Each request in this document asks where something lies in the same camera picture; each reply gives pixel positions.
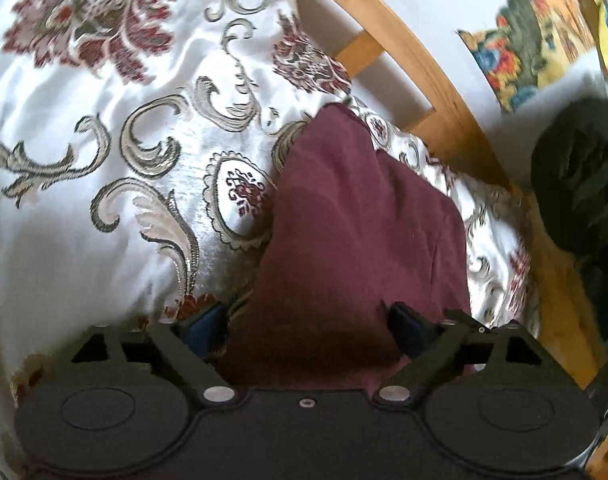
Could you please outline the floral satin bedspread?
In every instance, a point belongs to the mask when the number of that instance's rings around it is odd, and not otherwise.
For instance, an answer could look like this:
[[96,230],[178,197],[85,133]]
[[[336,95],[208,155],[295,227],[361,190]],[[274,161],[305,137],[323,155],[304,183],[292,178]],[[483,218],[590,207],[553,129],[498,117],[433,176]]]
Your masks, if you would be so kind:
[[0,479],[55,348],[249,289],[289,148],[330,102],[455,202],[473,316],[538,330],[518,201],[404,131],[430,103],[387,53],[350,76],[296,0],[0,0]]

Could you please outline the maroon garment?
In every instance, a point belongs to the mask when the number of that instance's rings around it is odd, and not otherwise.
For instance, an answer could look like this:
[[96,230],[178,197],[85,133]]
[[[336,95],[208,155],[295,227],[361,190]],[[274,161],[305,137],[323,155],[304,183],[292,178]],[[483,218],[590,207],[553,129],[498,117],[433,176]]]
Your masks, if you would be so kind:
[[469,310],[464,222],[346,106],[327,105],[290,148],[220,374],[241,387],[374,391],[405,364],[386,326],[396,302],[433,322]]

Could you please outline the wooden bed frame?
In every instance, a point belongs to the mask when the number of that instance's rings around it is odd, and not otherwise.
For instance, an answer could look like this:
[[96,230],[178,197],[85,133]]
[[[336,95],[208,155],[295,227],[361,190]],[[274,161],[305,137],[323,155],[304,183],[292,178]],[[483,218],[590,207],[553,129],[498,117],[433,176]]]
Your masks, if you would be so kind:
[[[355,77],[387,53],[428,99],[430,108],[404,131],[418,136],[443,162],[490,183],[507,186],[487,137],[429,50],[384,0],[333,0],[362,29],[336,58]],[[606,362],[604,347],[570,255],[546,234],[534,197],[526,196],[532,265],[539,291],[540,341],[582,387]]]

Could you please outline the black plush pillow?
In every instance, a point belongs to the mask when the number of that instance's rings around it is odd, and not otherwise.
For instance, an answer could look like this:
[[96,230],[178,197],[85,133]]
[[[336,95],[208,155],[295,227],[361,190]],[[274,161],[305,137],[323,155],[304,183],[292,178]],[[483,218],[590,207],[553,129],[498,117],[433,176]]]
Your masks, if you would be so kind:
[[538,138],[531,184],[549,237],[571,254],[608,345],[608,100],[560,112]]

